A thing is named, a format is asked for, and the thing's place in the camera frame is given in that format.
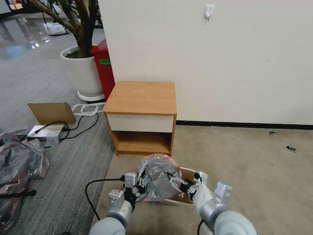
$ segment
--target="wooden nightstand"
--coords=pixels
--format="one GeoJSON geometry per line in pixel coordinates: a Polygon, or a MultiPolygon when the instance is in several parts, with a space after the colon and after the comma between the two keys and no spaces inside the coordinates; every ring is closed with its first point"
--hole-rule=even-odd
{"type": "Polygon", "coordinates": [[[118,81],[103,112],[116,155],[171,156],[177,113],[174,82],[118,81]]]}

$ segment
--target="white drawer front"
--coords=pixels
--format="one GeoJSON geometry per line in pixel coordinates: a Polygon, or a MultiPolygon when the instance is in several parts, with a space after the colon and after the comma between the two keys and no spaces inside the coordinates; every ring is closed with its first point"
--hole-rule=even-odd
{"type": "Polygon", "coordinates": [[[172,132],[174,116],[107,114],[112,131],[172,132]]]}

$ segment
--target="wooden tabletop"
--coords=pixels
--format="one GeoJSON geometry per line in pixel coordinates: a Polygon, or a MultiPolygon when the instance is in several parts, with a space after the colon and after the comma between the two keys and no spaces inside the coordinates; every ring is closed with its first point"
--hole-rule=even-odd
{"type": "Polygon", "coordinates": [[[118,81],[103,111],[115,114],[175,115],[175,84],[118,81]]]}

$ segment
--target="red trash bin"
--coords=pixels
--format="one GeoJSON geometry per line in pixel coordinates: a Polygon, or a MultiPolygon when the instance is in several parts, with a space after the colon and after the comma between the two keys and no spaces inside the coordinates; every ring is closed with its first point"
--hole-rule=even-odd
{"type": "Polygon", "coordinates": [[[115,86],[107,41],[104,39],[97,46],[95,46],[90,53],[94,55],[103,94],[105,100],[107,101],[113,87],[115,86]]]}

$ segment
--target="white planter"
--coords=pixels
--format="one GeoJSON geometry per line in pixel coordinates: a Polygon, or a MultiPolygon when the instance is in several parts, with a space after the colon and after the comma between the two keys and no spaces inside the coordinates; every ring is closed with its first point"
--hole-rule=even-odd
{"type": "Polygon", "coordinates": [[[68,76],[77,89],[79,97],[86,101],[96,101],[104,98],[94,57],[71,59],[65,56],[77,51],[77,47],[68,48],[60,53],[67,64],[68,76]]]}

